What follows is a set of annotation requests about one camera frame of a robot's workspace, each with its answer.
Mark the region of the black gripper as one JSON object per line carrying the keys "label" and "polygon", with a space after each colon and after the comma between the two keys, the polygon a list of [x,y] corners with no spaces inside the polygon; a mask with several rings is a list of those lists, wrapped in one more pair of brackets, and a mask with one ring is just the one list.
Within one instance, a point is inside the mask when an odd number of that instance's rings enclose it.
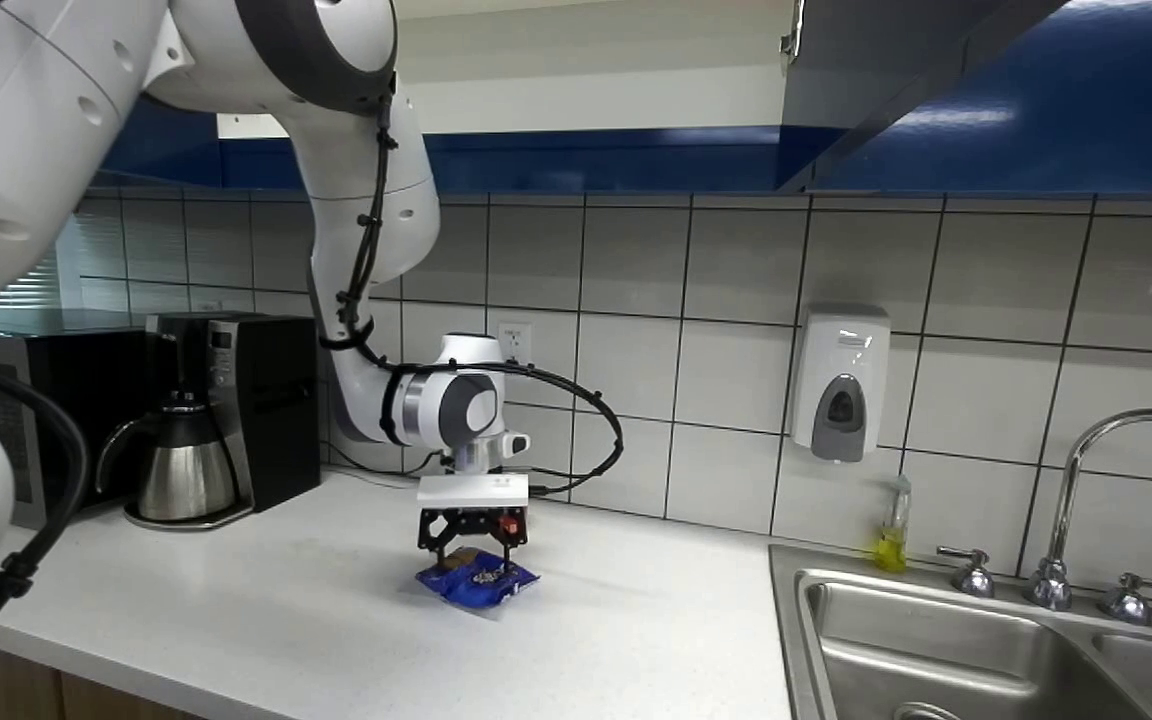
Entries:
{"label": "black gripper", "polygon": [[515,557],[527,540],[525,509],[425,509],[416,550],[433,557],[426,573],[450,573],[449,546],[457,537],[492,537],[498,546],[498,588],[518,592],[531,585],[531,573]]}

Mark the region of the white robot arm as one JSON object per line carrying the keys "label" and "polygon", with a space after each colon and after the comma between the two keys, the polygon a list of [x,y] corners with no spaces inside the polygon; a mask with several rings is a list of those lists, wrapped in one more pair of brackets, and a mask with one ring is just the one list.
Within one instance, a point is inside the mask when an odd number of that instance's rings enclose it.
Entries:
{"label": "white robot arm", "polygon": [[367,297],[439,234],[395,57],[393,0],[0,0],[0,294],[63,236],[141,100],[263,113],[306,193],[306,289],[351,428],[439,454],[496,431],[486,367],[367,349]]}

